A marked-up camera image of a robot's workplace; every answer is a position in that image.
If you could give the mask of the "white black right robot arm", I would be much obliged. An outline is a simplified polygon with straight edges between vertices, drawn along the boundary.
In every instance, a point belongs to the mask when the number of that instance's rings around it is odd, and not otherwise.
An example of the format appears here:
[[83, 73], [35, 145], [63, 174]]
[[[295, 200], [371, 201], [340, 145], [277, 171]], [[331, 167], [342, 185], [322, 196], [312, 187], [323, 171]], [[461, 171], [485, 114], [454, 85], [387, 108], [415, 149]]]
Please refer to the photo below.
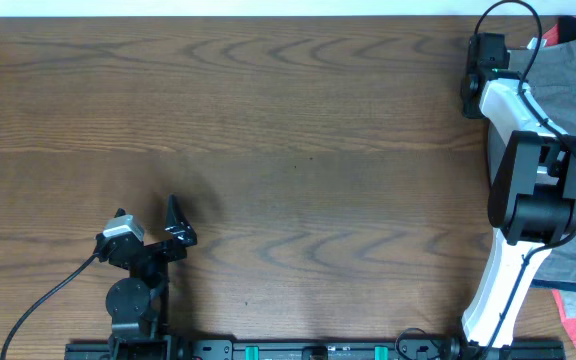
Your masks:
[[576, 136], [554, 124], [511, 72], [467, 74], [461, 98], [465, 117], [488, 119], [504, 147], [490, 168], [492, 250], [461, 324], [475, 358], [503, 359], [536, 273], [576, 237]]

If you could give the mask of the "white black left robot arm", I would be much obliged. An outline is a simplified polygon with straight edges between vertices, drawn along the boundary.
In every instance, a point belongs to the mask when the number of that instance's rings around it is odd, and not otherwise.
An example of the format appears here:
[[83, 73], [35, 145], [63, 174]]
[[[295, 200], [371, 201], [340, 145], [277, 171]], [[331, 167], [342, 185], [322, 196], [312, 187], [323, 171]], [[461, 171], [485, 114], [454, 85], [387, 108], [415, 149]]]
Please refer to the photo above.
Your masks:
[[112, 319], [111, 360], [192, 357], [188, 342], [169, 333], [168, 265], [185, 259], [187, 249], [197, 244], [197, 234], [174, 195], [168, 197], [165, 231], [170, 239], [145, 244], [143, 227], [120, 208], [96, 236], [98, 259], [129, 272], [111, 286], [105, 300]]

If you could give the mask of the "navy blue garment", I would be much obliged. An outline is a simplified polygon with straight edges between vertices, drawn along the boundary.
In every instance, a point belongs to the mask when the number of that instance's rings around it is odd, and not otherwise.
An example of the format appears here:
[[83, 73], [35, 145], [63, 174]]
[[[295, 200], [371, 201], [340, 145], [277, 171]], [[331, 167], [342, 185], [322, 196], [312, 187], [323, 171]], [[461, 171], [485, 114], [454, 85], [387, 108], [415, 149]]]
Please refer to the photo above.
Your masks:
[[544, 288], [559, 291], [576, 292], [576, 282], [546, 281], [534, 279], [531, 283], [533, 288]]

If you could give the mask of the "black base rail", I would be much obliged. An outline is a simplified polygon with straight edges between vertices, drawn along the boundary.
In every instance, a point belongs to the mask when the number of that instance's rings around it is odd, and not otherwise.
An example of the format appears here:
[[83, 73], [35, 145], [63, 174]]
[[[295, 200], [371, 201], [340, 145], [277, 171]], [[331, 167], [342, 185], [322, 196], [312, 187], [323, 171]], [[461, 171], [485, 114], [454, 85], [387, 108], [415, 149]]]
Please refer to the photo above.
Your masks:
[[186, 345], [74, 343], [65, 346], [66, 360], [565, 360], [560, 341], [516, 341], [491, 348], [461, 344], [454, 338], [404, 338], [395, 342], [239, 342], [203, 340]]

